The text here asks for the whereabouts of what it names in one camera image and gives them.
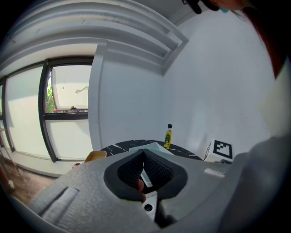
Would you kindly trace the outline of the person's left hand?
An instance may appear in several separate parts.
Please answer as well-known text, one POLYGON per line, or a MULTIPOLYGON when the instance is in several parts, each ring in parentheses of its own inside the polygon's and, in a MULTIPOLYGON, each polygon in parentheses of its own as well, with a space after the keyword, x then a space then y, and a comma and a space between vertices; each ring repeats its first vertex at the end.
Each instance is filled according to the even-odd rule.
POLYGON ((144 182, 142 180, 138 180, 138 188, 137 190, 142 194, 142 203, 144 203, 146 201, 146 196, 143 193, 143 189, 144 189, 144 182))

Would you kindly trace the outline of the yellow oil bottle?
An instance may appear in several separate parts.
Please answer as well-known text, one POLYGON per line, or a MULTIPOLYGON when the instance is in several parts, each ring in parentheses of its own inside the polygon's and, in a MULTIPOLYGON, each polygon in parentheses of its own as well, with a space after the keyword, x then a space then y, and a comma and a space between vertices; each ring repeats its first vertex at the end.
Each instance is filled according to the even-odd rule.
POLYGON ((172 139, 172 124, 168 124, 168 128, 165 135, 164 146, 165 148, 170 148, 172 139))

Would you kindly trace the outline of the yellow rectangular tray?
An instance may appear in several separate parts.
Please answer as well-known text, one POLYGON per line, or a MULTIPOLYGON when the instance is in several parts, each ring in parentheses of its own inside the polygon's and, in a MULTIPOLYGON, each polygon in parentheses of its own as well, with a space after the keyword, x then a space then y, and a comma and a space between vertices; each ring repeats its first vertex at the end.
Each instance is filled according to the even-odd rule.
POLYGON ((107 152, 106 151, 92 151, 86 157, 86 159, 84 160, 84 163, 91 162, 91 161, 94 161, 94 160, 103 159, 103 158, 106 158, 106 156, 107 156, 107 152))

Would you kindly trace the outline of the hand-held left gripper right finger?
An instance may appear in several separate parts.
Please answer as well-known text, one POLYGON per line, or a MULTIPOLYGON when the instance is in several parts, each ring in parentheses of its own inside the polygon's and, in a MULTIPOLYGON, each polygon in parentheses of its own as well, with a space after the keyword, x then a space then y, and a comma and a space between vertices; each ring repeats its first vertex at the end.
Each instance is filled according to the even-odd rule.
POLYGON ((203 162, 144 149, 144 170, 157 191, 151 233, 215 232, 221 211, 207 201, 228 170, 227 165, 203 162))

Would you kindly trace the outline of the black window frame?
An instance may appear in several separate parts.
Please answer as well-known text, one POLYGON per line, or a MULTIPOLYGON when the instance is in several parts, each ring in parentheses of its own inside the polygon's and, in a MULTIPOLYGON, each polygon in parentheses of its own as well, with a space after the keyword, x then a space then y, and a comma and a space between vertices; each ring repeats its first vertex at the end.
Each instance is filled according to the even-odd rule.
POLYGON ((88 89, 93 59, 47 59, 5 76, 1 84, 6 140, 13 152, 81 161, 92 151, 88 89))

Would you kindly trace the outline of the light blue rectangular pan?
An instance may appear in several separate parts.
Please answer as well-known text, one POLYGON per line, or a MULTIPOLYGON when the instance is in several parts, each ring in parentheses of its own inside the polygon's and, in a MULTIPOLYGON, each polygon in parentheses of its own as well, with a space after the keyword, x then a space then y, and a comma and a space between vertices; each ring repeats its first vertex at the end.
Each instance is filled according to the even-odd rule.
POLYGON ((133 147, 133 148, 130 148, 129 151, 130 152, 136 152, 136 151, 142 150, 142 149, 148 149, 148 150, 153 151, 153 152, 158 152, 158 153, 173 155, 173 153, 171 153, 170 151, 168 151, 163 146, 159 145, 157 142, 152 142, 150 144, 133 147))

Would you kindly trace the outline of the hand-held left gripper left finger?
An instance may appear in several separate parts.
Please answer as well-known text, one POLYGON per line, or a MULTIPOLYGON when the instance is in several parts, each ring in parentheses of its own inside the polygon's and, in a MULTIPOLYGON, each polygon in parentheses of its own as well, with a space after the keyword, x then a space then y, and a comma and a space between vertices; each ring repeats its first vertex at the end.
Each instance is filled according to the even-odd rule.
POLYGON ((83 163, 56 179, 29 203, 30 209, 43 215, 68 188, 78 190, 70 204, 59 214, 56 226, 71 233, 151 233, 159 226, 142 210, 140 201, 118 198, 104 182, 105 169, 130 155, 116 154, 83 163))

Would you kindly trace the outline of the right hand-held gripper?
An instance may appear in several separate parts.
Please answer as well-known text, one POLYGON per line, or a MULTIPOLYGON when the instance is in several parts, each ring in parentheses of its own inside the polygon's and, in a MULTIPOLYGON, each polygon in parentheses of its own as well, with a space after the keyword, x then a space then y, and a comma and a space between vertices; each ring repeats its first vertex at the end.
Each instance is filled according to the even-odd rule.
POLYGON ((226 142, 212 139, 206 150, 203 161, 205 162, 224 161, 225 163, 232 163, 233 161, 232 145, 226 142))

